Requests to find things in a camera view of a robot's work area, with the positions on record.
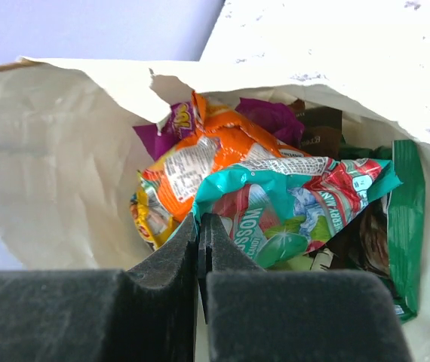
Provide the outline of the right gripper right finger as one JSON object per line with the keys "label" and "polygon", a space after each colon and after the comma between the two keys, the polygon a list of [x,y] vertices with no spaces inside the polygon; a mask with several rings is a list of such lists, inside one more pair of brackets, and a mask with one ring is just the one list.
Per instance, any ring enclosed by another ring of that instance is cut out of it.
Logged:
{"label": "right gripper right finger", "polygon": [[213,214],[199,275],[212,361],[409,361],[392,299],[363,271],[264,271]]}

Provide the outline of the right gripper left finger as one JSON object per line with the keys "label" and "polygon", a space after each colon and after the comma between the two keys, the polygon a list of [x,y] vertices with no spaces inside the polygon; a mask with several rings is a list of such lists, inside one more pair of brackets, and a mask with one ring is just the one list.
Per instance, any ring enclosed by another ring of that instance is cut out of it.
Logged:
{"label": "right gripper left finger", "polygon": [[196,230],[128,271],[0,271],[0,361],[192,361]]}

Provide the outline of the teal candy bag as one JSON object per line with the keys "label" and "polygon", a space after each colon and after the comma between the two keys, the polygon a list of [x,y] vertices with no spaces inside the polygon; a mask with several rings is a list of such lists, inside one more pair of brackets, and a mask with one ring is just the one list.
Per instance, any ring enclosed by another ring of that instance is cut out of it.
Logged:
{"label": "teal candy bag", "polygon": [[235,246],[263,268],[322,248],[369,203],[402,182],[392,161],[328,157],[242,161],[207,176],[197,221],[219,216]]}

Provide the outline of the orange snack bag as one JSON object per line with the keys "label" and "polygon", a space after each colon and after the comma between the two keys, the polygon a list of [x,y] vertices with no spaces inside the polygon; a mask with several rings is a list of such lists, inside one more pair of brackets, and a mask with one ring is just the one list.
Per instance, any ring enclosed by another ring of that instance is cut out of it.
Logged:
{"label": "orange snack bag", "polygon": [[177,222],[208,175],[241,161],[306,155],[215,99],[192,93],[186,102],[193,107],[195,131],[140,171],[155,182],[160,202]]}

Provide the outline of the green crisps bag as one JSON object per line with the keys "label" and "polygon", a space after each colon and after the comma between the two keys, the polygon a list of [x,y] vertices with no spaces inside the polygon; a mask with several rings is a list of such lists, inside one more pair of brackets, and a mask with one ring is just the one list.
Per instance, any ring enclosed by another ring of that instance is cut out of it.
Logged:
{"label": "green crisps bag", "polygon": [[402,184],[391,192],[387,209],[389,274],[395,289],[395,312],[405,323],[414,319],[419,309],[425,177],[414,141],[395,140],[392,155]]}

